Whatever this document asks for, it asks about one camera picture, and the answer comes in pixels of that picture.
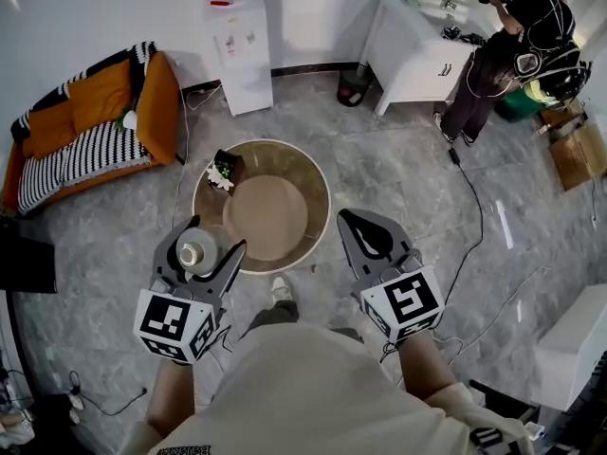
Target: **white cabinet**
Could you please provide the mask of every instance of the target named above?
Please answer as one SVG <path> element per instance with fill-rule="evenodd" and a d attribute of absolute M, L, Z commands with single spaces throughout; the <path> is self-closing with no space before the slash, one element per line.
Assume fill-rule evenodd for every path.
<path fill-rule="evenodd" d="M 487 36 L 492 28 L 472 20 L 469 9 L 447 10 L 416 0 L 379 0 L 361 63 L 369 64 L 384 94 L 376 108 L 383 115 L 391 102 L 443 101 L 458 82 L 474 47 L 440 37 L 444 27 Z"/>

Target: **green object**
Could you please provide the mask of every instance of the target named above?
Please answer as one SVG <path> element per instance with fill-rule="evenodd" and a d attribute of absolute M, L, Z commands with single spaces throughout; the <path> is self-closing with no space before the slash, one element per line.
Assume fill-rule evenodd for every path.
<path fill-rule="evenodd" d="M 120 114 L 120 116 L 117 117 L 114 120 L 114 126 L 115 126 L 116 131 L 118 133 L 122 133 L 125 130 L 125 128 L 124 128 L 124 117 L 126 116 L 126 114 L 129 111 L 131 111 L 131 106 L 130 105 L 125 106 L 124 109 L 122 110 L 122 113 Z"/>
<path fill-rule="evenodd" d="M 522 88 L 513 91 L 497 103 L 495 111 L 510 123 L 516 123 L 542 111 L 543 104 L 532 100 Z"/>

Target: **white box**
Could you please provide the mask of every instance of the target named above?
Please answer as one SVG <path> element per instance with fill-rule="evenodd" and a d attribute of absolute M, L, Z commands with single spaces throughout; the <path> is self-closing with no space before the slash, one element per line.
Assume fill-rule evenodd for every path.
<path fill-rule="evenodd" d="M 539 384 L 531 399 L 568 410 L 607 349 L 607 284 L 588 286 L 535 347 Z"/>

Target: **beige shirt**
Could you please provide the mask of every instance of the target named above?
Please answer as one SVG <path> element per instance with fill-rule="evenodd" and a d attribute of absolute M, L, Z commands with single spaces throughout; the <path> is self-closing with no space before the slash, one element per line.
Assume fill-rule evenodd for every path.
<path fill-rule="evenodd" d="M 532 453 L 519 421 L 474 404 L 462 384 L 424 402 L 397 388 L 363 344 L 278 324 L 238 343 L 207 409 L 164 440 L 137 423 L 120 453 L 476 454 L 475 428 L 498 428 L 507 443 L 519 440 L 521 452 Z"/>

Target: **orange cushion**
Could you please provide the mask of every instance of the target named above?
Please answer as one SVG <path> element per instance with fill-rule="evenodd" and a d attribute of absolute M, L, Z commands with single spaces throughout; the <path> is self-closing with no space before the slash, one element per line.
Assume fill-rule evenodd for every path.
<path fill-rule="evenodd" d="M 37 160 L 74 141 L 76 133 L 70 102 L 64 101 L 44 110 L 32 111 L 29 114 L 29 139 L 34 158 Z"/>
<path fill-rule="evenodd" d="M 131 104 L 129 70 L 126 60 L 67 85 L 77 134 L 118 118 Z"/>
<path fill-rule="evenodd" d="M 34 155 L 34 149 L 31 146 L 31 136 L 28 136 L 21 144 L 21 151 L 25 158 L 30 158 Z"/>

